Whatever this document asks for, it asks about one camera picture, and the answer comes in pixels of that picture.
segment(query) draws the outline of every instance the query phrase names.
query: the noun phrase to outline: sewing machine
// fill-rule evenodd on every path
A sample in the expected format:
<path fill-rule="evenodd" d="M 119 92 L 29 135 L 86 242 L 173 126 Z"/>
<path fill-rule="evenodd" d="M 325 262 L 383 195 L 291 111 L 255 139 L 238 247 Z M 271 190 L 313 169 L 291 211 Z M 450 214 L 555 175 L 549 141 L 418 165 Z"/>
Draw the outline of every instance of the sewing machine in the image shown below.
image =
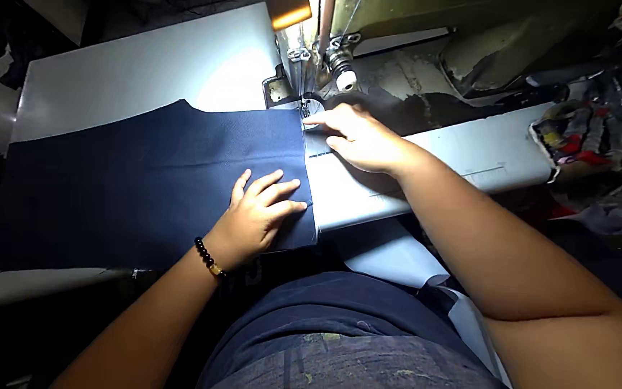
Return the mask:
<path fill-rule="evenodd" d="M 288 8 L 276 8 L 276 3 Z M 296 95 L 356 90 L 354 58 L 451 35 L 437 61 L 458 97 L 472 100 L 517 91 L 526 86 L 524 76 L 530 72 L 588 59 L 595 49 L 592 30 L 608 25 L 620 3 L 303 0 L 269 1 L 269 8 L 280 14 L 272 14 L 273 25 L 278 22 L 284 73 Z M 281 28 L 281 20 L 304 17 Z"/>
<path fill-rule="evenodd" d="M 494 2 L 511 3 L 507 0 Z M 321 20 L 321 30 L 328 31 L 328 39 L 324 38 L 324 43 L 319 41 L 319 46 L 327 44 L 330 49 L 324 56 L 314 49 L 315 40 L 310 40 L 311 35 L 307 34 L 307 26 L 315 25 L 313 18 L 274 32 L 272 22 L 275 18 L 271 18 L 264 3 L 258 3 L 33 61 L 28 68 L 11 141 L 21 142 L 93 128 L 179 99 L 185 99 L 191 106 L 203 111 L 301 106 L 301 112 L 312 113 L 314 109 L 322 109 L 322 104 L 317 104 L 323 100 L 319 97 L 319 91 L 334 88 L 335 95 L 357 92 L 361 78 L 367 74 L 355 69 L 351 58 L 349 62 L 342 62 L 344 59 L 341 61 L 334 54 L 343 53 L 343 58 L 347 58 L 349 53 L 351 57 L 357 55 L 362 44 L 369 44 L 370 38 L 381 40 L 396 32 L 411 34 L 409 31 L 422 26 L 421 20 L 437 20 L 438 24 L 432 26 L 449 24 L 443 15 L 451 14 L 453 7 L 464 7 L 470 2 L 464 1 L 459 5 L 449 1 L 429 3 L 432 5 L 403 1 L 400 4 L 405 8 L 401 8 L 400 4 L 386 8 L 387 4 L 394 2 L 362 0 L 357 6 L 353 1 L 338 1 L 333 13 L 330 8 L 321 8 L 321 14 L 335 15 L 332 19 Z M 312 14 L 317 9 L 313 4 Z M 483 7 L 475 2 L 471 4 Z M 434 13 L 434 9 L 440 9 L 438 7 L 443 9 Z M 395 18 L 386 19 L 386 15 L 394 15 Z M 532 22 L 529 22 L 529 17 L 523 20 L 527 22 L 517 22 L 521 23 L 519 27 L 523 31 L 530 30 Z M 472 31 L 464 26 L 455 27 Z M 507 29 L 512 29 L 509 32 L 515 30 L 512 25 Z M 291 39 L 294 31 L 300 34 Z M 453 30 L 450 28 L 440 32 L 451 34 Z M 476 40 L 477 34 L 472 34 L 463 36 Z M 411 34 L 409 39 L 420 40 L 423 36 L 422 33 Z M 450 66 L 451 70 L 462 69 L 452 65 L 454 58 L 458 57 L 455 55 L 460 50 L 458 45 L 463 45 L 461 50 L 467 51 L 465 43 L 455 45 L 460 39 L 464 38 L 453 40 L 447 47 L 454 46 L 442 54 L 442 63 Z M 292 42 L 299 45 L 292 47 Z M 380 47 L 376 42 L 372 44 L 362 50 Z M 299 49 L 298 58 L 294 49 Z M 451 50 L 453 57 L 447 54 Z M 485 60 L 486 68 L 490 65 L 488 61 L 491 60 Z M 511 87 L 510 80 L 516 75 L 512 75 L 513 70 L 501 73 L 494 71 L 495 68 L 491 68 L 492 73 L 475 71 L 477 77 L 463 76 L 461 80 L 468 82 L 470 89 L 477 93 L 499 93 L 500 88 Z M 355 71 L 357 82 L 352 81 L 351 76 L 341 77 L 350 74 L 350 71 Z M 463 74 L 454 70 L 451 73 L 456 75 L 454 80 L 457 80 L 458 74 Z M 497 88 L 476 89 L 483 80 L 480 75 L 487 74 L 501 75 L 486 78 L 497 80 L 487 83 L 488 86 L 498 85 Z M 290 85 L 286 89 L 288 93 L 285 92 L 285 79 Z M 487 192 L 545 183 L 554 176 L 556 168 L 529 127 L 548 106 L 541 104 L 413 134 L 410 140 L 437 155 L 473 185 Z M 351 170 L 333 153 L 313 152 L 312 144 L 320 148 L 325 146 L 322 139 L 307 137 L 307 172 L 319 231 L 409 211 L 409 205 L 394 181 L 381 174 Z M 0 272 L 0 305 L 125 276 L 132 271 L 40 269 Z"/>

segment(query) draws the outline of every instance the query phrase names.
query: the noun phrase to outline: dark blue cloth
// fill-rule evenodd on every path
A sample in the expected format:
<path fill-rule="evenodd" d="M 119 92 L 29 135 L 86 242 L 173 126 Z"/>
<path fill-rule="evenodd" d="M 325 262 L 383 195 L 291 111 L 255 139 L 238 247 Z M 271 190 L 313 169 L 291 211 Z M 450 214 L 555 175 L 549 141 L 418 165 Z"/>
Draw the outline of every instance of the dark blue cloth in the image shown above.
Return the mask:
<path fill-rule="evenodd" d="M 257 360 L 298 348 L 308 339 L 305 334 L 416 336 L 488 373 L 455 331 L 416 297 L 381 280 L 338 271 L 289 282 L 264 296 L 225 332 L 198 387 L 210 388 Z"/>
<path fill-rule="evenodd" d="M 167 269 L 229 206 L 246 168 L 282 168 L 310 205 L 298 112 L 206 113 L 184 100 L 133 118 L 13 143 L 0 185 L 0 270 Z M 312 208 L 271 250 L 316 242 Z"/>

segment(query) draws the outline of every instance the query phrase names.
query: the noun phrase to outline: gold bead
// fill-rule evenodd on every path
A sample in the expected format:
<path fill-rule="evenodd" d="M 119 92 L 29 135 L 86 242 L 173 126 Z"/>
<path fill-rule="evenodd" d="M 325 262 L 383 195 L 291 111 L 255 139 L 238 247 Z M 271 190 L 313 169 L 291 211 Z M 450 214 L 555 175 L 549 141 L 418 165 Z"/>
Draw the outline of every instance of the gold bead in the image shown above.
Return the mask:
<path fill-rule="evenodd" d="M 216 264 L 210 265 L 208 269 L 210 270 L 210 273 L 214 274 L 215 276 L 222 272 L 222 269 L 220 269 L 220 267 L 218 267 L 218 265 Z"/>

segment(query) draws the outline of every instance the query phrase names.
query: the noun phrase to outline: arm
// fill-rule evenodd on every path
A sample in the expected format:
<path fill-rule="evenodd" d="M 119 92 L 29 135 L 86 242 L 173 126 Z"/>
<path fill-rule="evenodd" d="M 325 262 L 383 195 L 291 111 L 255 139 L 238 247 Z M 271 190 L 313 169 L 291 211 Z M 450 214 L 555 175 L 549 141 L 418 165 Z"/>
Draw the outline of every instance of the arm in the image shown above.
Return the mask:
<path fill-rule="evenodd" d="M 306 122 L 340 131 L 328 145 L 354 166 L 400 182 L 516 387 L 622 387 L 622 300 L 574 258 L 367 113 L 341 104 Z"/>
<path fill-rule="evenodd" d="M 247 170 L 234 185 L 225 214 L 203 238 L 215 262 L 229 271 L 264 251 L 282 220 L 305 203 L 278 201 L 299 186 L 275 183 L 278 170 L 254 181 Z M 54 388 L 161 388 L 191 331 L 217 288 L 217 280 L 191 248 L 66 368 Z"/>

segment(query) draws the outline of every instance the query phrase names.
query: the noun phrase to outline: metal bracket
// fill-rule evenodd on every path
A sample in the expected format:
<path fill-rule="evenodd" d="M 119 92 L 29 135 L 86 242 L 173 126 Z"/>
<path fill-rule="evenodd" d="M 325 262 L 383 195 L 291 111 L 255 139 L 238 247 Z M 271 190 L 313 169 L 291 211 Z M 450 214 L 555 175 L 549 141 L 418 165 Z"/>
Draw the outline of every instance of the metal bracket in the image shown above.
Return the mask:
<path fill-rule="evenodd" d="M 353 34 L 340 35 L 339 37 L 334 37 L 330 40 L 330 45 L 328 45 L 328 50 L 337 50 L 341 47 L 347 47 L 350 44 L 358 43 L 361 40 L 361 33 L 355 32 Z"/>
<path fill-rule="evenodd" d="M 311 52 L 306 47 L 287 50 L 287 58 L 292 62 L 308 61 L 311 59 Z"/>

